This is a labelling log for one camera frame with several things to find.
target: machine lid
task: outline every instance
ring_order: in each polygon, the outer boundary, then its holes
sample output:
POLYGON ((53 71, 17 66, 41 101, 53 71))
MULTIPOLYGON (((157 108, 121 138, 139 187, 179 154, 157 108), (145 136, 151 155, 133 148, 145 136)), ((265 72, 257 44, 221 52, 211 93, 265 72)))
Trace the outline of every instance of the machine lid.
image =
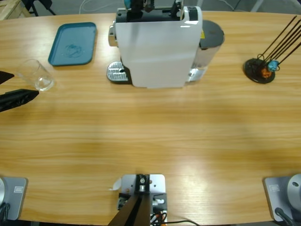
POLYGON ((201 49, 214 48, 224 42, 224 32, 221 27, 210 20, 203 20, 203 31, 199 46, 201 49))

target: wood grain surface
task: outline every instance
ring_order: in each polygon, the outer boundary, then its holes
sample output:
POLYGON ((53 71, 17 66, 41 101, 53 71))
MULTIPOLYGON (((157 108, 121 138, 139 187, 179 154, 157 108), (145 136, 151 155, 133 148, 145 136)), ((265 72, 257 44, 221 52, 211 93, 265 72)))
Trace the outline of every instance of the wood grain surface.
MULTIPOLYGON (((21 219, 106 225, 117 213, 123 174, 166 177, 169 220, 202 225, 271 220, 262 180, 301 172, 301 51, 266 85, 243 63, 263 52, 292 15, 204 12, 225 43, 205 76, 182 89, 111 84, 108 44, 114 14, 46 16, 0 22, 0 70, 35 58, 56 85, 0 113, 0 174, 29 180, 21 219), (91 63, 52 67, 58 27, 94 22, 91 63)), ((15 77, 1 93, 30 88, 15 77)))

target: black base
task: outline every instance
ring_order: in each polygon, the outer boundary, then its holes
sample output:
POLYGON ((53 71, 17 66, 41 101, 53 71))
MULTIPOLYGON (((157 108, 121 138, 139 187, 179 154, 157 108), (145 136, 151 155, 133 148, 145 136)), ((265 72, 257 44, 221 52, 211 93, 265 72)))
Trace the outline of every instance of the black base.
POLYGON ((262 62, 263 60, 260 59, 250 59, 243 65, 243 70, 245 75, 252 81, 265 84, 274 80, 275 72, 272 72, 272 75, 269 78, 263 78, 260 73, 261 70, 259 69, 262 62))

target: plastic tray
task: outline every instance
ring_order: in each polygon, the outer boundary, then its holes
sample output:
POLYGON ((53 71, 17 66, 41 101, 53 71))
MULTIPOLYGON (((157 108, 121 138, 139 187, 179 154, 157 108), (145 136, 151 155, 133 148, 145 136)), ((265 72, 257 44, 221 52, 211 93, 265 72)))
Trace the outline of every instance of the plastic tray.
POLYGON ((84 65, 92 60, 96 25, 63 24, 57 30, 48 61, 53 66, 84 65))

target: drinking glass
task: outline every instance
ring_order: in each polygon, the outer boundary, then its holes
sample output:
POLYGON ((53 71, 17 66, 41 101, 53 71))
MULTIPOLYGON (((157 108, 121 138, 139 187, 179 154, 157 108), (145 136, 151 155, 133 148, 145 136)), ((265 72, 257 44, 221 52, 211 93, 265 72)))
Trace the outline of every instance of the drinking glass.
POLYGON ((46 91, 53 87, 55 83, 54 78, 35 59, 26 60, 21 63, 16 74, 39 91, 46 91))

